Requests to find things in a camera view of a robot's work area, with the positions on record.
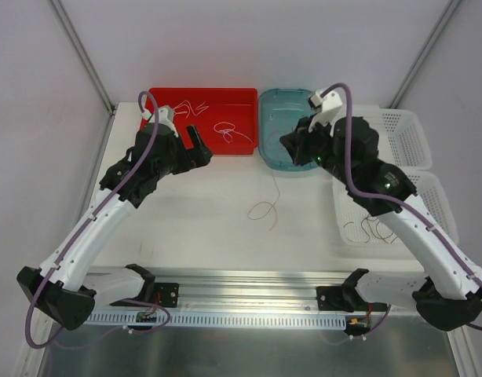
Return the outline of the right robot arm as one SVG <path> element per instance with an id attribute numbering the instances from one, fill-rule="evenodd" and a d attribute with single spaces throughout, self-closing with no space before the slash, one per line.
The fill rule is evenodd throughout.
<path id="1" fill-rule="evenodd" d="M 325 301 L 346 312 L 366 304 L 414 309 L 441 331 L 475 330 L 482 312 L 482 268 L 443 232 L 410 178 L 378 157 L 379 135 L 362 117 L 311 126 L 311 118 L 279 141 L 293 163 L 314 162 L 346 187 L 354 203 L 387 226 L 422 265 L 416 277 L 356 269 Z"/>

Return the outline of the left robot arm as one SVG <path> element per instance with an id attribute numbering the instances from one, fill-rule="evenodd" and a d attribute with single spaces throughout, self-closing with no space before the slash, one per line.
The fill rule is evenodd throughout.
<path id="1" fill-rule="evenodd" d="M 116 229 L 151 195 L 168 174 L 182 174 L 209 164 L 212 152 L 193 125 L 186 148 L 172 126 L 148 123 L 134 146 L 107 169 L 90 209 L 68 238 L 38 268 L 23 267 L 17 282 L 30 303 L 71 331 L 101 307 L 131 299 L 146 306 L 155 298 L 155 277 L 129 264 L 115 273 L 86 275 Z"/>

